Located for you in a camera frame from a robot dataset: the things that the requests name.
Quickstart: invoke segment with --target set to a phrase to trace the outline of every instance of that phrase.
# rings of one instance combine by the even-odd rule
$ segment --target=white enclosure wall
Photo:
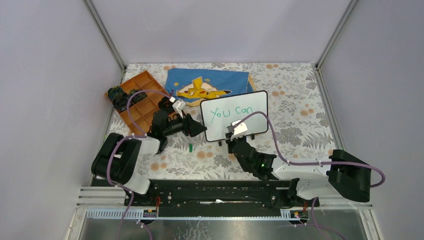
[[[93,0],[129,63],[315,63],[349,0]]]
[[[423,10],[360,0],[322,67],[347,151],[386,173],[371,190],[385,240],[424,236]]]
[[[121,71],[82,1],[2,1],[0,34],[0,239],[59,240]]]

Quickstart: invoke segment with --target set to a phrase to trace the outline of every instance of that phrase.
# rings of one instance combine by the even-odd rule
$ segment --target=floral tablecloth
[[[333,136],[310,63],[134,63],[128,65],[124,80],[147,70],[165,85],[171,68],[249,72],[256,90],[268,92],[268,116],[285,157],[314,158],[332,153]],[[184,111],[202,122],[200,107],[186,107]],[[116,112],[109,132],[131,134]],[[248,142],[258,152],[277,154],[271,130],[256,135],[255,140],[248,137]],[[225,143],[219,146],[207,142],[203,133],[193,138],[181,132],[169,136],[162,154],[139,157],[135,169],[150,179],[257,179],[243,172]]]

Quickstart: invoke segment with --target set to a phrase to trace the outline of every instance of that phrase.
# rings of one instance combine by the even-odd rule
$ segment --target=orange plastic organizer
[[[129,79],[128,81],[119,85],[124,92],[127,94],[133,90],[156,90],[162,92],[169,96],[169,93],[165,91],[165,89],[155,80],[155,78],[150,75],[148,71],[143,71],[137,76]],[[152,125],[153,114],[160,110],[158,107],[158,103],[164,97],[161,94],[157,94],[155,92],[146,92],[147,97],[133,106],[129,107],[129,112],[131,113],[132,119],[134,119],[135,123],[137,123],[140,128],[146,133],[149,131],[150,126]],[[128,128],[132,133],[136,135],[141,135],[142,133],[137,127],[131,122],[130,117],[127,114],[127,111],[123,111],[118,113]]]

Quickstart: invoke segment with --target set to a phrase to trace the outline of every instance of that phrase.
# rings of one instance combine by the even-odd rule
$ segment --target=whiteboard
[[[200,103],[206,141],[214,142],[224,140],[227,127],[232,122],[241,120],[253,112],[264,112],[268,116],[268,93],[267,91],[256,91],[239,95],[220,97],[204,100]],[[247,134],[261,134],[268,131],[267,119],[256,114],[246,121]]]

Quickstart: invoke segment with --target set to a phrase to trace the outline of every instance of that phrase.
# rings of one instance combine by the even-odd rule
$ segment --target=red wire
[[[158,216],[158,207],[161,204],[161,198],[159,196],[155,197],[156,199],[156,216]]]
[[[306,211],[306,209],[308,208],[308,202],[304,202],[303,204],[303,211]]]

